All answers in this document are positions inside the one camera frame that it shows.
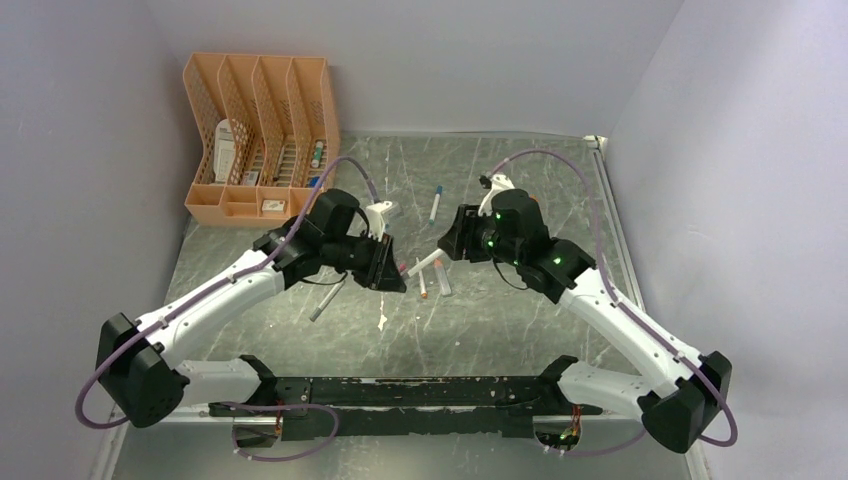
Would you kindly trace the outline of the white marker orange end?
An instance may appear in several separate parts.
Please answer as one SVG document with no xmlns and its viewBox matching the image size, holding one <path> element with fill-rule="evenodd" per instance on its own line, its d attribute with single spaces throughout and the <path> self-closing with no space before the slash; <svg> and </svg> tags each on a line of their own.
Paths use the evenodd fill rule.
<svg viewBox="0 0 848 480">
<path fill-rule="evenodd" d="M 428 289 L 427 289 L 427 282 L 425 280 L 425 276 L 424 276 L 424 273 L 423 273 L 422 270 L 418 271 L 417 278 L 418 278 L 418 284 L 419 284 L 420 297 L 422 299 L 427 299 L 428 296 L 429 296 Z"/>
</svg>

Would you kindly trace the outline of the white pen teal cap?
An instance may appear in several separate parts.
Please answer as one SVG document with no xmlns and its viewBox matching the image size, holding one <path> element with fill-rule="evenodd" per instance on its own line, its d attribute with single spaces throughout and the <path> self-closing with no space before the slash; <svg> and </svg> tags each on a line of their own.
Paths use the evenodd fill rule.
<svg viewBox="0 0 848 480">
<path fill-rule="evenodd" d="M 441 197 L 443 193 L 443 186 L 438 185 L 435 189 L 433 202 L 428 215 L 428 224 L 433 225 L 437 219 L 438 211 L 440 207 Z"/>
</svg>

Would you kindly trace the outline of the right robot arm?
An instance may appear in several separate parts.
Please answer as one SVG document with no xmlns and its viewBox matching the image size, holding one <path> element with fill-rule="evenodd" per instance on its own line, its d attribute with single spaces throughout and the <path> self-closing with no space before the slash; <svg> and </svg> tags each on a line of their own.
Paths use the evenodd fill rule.
<svg viewBox="0 0 848 480">
<path fill-rule="evenodd" d="M 550 235 L 526 191 L 492 191 L 486 200 L 458 206 L 439 249 L 453 261 L 514 268 L 524 289 L 586 321 L 637 371 L 573 361 L 541 385 L 542 406 L 553 414 L 574 404 L 619 413 L 639 421 L 666 449 L 688 452 L 726 404 L 730 360 L 719 351 L 699 352 L 619 294 L 589 253 Z"/>
</svg>

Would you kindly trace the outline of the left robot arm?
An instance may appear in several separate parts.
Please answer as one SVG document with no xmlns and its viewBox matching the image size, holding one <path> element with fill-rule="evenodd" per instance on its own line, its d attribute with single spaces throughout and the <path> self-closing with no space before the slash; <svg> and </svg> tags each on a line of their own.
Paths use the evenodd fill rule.
<svg viewBox="0 0 848 480">
<path fill-rule="evenodd" d="M 318 194 L 303 218 L 268 231 L 185 296 L 135 320 L 122 313 L 106 320 L 98 340 L 98 383 L 137 428 L 179 407 L 219 401 L 237 402 L 254 416 L 268 413 L 277 400 L 276 378 L 255 357 L 203 363 L 189 354 L 203 336 L 324 267 L 365 289 L 405 292 L 389 232 L 398 211 L 391 201 L 361 206 L 340 189 Z"/>
</svg>

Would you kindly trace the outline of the small box in tray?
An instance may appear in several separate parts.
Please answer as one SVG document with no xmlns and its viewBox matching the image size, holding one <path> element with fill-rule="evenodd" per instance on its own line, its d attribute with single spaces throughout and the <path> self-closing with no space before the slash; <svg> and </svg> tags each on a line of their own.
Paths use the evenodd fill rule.
<svg viewBox="0 0 848 480">
<path fill-rule="evenodd" d="M 263 214 L 282 215 L 286 211 L 286 201 L 281 199 L 264 199 L 261 204 Z"/>
</svg>

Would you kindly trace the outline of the green white tube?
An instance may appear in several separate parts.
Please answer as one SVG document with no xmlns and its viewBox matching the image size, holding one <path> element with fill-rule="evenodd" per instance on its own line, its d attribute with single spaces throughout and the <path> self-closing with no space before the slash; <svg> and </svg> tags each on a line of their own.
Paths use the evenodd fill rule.
<svg viewBox="0 0 848 480">
<path fill-rule="evenodd" d="M 323 165 L 325 162 L 325 142 L 323 140 L 317 140 L 314 144 L 313 156 L 310 162 L 312 169 L 323 169 Z"/>
</svg>

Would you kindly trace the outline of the orange file organizer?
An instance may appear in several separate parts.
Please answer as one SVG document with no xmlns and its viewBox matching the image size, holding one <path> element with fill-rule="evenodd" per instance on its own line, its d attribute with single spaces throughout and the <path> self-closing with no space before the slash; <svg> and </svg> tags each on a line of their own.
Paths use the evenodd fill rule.
<svg viewBox="0 0 848 480">
<path fill-rule="evenodd" d="M 203 153 L 185 206 L 217 227 L 276 227 L 305 205 L 311 177 L 340 150 L 329 62 L 324 57 L 193 53 L 183 82 Z M 228 119 L 236 158 L 215 183 L 215 128 Z M 314 144 L 325 142 L 323 169 L 312 169 Z M 263 214 L 264 199 L 286 201 L 282 215 Z"/>
</svg>

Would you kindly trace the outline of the white packet in organizer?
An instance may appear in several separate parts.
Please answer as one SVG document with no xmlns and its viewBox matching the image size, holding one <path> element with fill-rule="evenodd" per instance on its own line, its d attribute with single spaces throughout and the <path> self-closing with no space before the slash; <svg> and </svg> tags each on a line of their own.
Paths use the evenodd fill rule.
<svg viewBox="0 0 848 480">
<path fill-rule="evenodd" d="M 222 119 L 215 128 L 213 173 L 215 183 L 225 183 L 236 158 L 235 140 L 228 119 Z"/>
</svg>

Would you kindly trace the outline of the black base frame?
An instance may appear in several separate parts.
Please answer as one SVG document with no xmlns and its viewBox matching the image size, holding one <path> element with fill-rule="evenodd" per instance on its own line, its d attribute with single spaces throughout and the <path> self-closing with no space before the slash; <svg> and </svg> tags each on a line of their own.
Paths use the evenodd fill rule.
<svg viewBox="0 0 848 480">
<path fill-rule="evenodd" d="M 538 376 L 356 378 L 279 377 L 273 391 L 244 409 L 212 403 L 211 417 L 280 421 L 284 441 L 340 436 L 495 433 L 530 439 L 545 417 L 569 422 L 598 415 L 575 407 L 551 380 Z"/>
</svg>

